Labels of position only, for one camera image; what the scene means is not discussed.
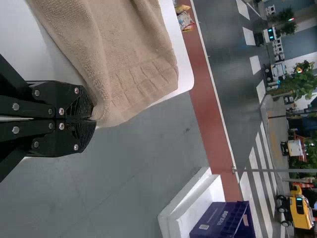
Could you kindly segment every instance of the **beige knitted sweater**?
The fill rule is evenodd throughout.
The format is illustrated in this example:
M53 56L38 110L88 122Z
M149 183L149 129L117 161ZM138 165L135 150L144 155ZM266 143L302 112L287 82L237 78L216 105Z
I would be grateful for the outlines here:
M123 123L177 89L158 0L28 2L87 82L99 126Z

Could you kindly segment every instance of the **blue crate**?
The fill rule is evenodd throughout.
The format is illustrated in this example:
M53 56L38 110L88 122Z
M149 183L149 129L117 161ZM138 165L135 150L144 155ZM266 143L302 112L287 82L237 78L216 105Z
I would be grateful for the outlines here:
M190 238L255 238L250 205L214 202L190 232Z

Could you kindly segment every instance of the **white road line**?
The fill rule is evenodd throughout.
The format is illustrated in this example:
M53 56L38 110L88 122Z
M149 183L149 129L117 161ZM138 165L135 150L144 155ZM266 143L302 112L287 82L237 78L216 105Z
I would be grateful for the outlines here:
M249 3L247 3L247 5L248 5L259 17L261 17L261 15L260 15Z
M253 75L255 75L257 72L259 72L261 70L259 56L250 57L250 63L251 63L251 68L252 68Z
M261 134L262 134L263 143L264 143L264 149L265 149L266 157L267 157L267 161L268 161L268 168L272 170L273 169L272 158L271 158L271 155L269 153L269 148L268 148L268 143L267 143L267 138L266 138L266 133L265 133L265 130L264 130L263 122L261 122L260 128L261 128ZM271 177L272 177L272 180L273 180L273 188L274 188L274 194L273 195L276 195L277 184L276 184L276 179L275 179L274 172L271 172Z
M246 39L246 44L250 45L250 46L255 46L256 41L254 40L253 31L251 31L245 27L242 27L242 28L243 28L244 38Z
M208 70L209 70L209 74L210 74L210 77L211 77L212 87L213 87L213 90L214 90L214 93L215 93L215 96L216 96L216 100L217 100L217 104L218 104L218 108L219 108L219 112L220 112L220 116L221 116L221 121L222 121L223 129L224 129L224 133L225 133L225 135L226 135L228 147L229 147L230 154L231 154L232 165L233 165L234 167L236 167L236 162L235 162L234 157L233 157L233 152L232 152L232 148L231 148L231 144L230 144L230 140L229 140L229 136L228 136L228 132L227 132L227 127L226 127L226 124L225 124L225 122L224 122L224 118L223 118L223 114L222 114L222 109L221 109L221 105L220 105L220 101L219 101L219 97L218 97L216 85L215 85L215 83L214 83L214 79L213 79L213 76L212 76L211 67L210 67L210 64L209 64L209 59L208 59L206 47L205 47L205 44L204 44L204 39L203 39L202 31L201 31L200 26L199 26L199 21L198 21L198 17L197 17L197 14L196 14L194 1L193 1L193 0L190 0L190 3L191 3L191 5L192 5L192 10L193 10L193 13L194 13L195 23L196 23L196 26L197 26L197 29L198 29L198 34L199 34L200 40L201 40L201 42L202 42L202 46L203 46L203 50L204 50L204 54L205 54L205 58L206 58L206 62L207 62ZM236 172L236 178L237 178L237 181L238 181L238 183L239 183L239 176L238 176L238 173L237 173L237 172Z
M285 221L284 213L281 213L281 222ZM285 238L285 227L281 225L281 238Z
M242 174L242 177L240 180L240 187L241 187L243 200L249 201L249 203L250 203L250 209L251 209L251 214L252 214L254 230L256 232L256 238L263 238L260 223L259 223L258 213L257 213L257 209L256 209L256 206L254 203L254 199L252 197L251 186L250 186L247 172L244 172Z
M252 169L258 169L258 163L257 163L257 159L256 159L256 154L254 152L254 148L253 147L252 147L250 155L249 155L249 160L250 160L251 168ZM262 210L262 214L263 214L263 218L264 218L264 224L265 224L265 228L266 228L266 231L267 231L267 235L268 235L268 238L272 238L273 227L272 227L271 218L270 218L270 215L269 215L269 212L268 212L268 208L267 208L267 203L266 203L266 199L265 199L265 194L264 194L264 190L263 190L263 186L262 186L260 173L259 172L253 172L253 178L254 178L254 182L255 182L255 185L256 185L258 198L259 198L259 201L260 201L260 206L261 206L261 210Z
M265 96L265 86L264 86L263 80L257 86L257 93L258 93L259 102L261 103Z
M236 0L237 5L238 5L238 10L241 15L243 15L246 19L250 20L249 12L248 12L248 7L244 2L241 0Z
M263 148L262 148L259 133L256 136L256 144L257 144L257 148L258 148L258 152L259 152L259 156L260 156L261 167L262 167L262 169L266 169L265 157L264 157ZM267 189L269 203L270 203L271 209L272 209L272 216L274 217L275 201L274 201L274 196L272 193L271 182L269 181L269 177L268 177L268 172L263 172L263 176L264 176L265 186Z

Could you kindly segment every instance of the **yellow toy car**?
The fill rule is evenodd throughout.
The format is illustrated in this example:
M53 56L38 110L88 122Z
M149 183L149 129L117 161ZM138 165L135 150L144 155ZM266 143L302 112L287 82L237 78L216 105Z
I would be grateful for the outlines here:
M281 224L288 227L291 224L296 228L310 230L314 226L312 209L308 199L302 195L302 189L296 185L291 190L291 196L278 195L282 205L277 208L280 213L284 213L285 221Z

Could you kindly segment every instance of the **snack bag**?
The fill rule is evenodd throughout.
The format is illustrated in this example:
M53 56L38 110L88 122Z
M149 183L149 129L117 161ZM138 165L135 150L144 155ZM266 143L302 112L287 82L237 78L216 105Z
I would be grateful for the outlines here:
M187 5L179 5L175 7L175 11L177 14L181 14L184 11L187 11L190 9L190 6Z
M187 26L194 24L190 15L185 11L179 14L177 16L177 19L178 19L178 23L179 23L179 27L181 31L184 30L184 28L186 28Z

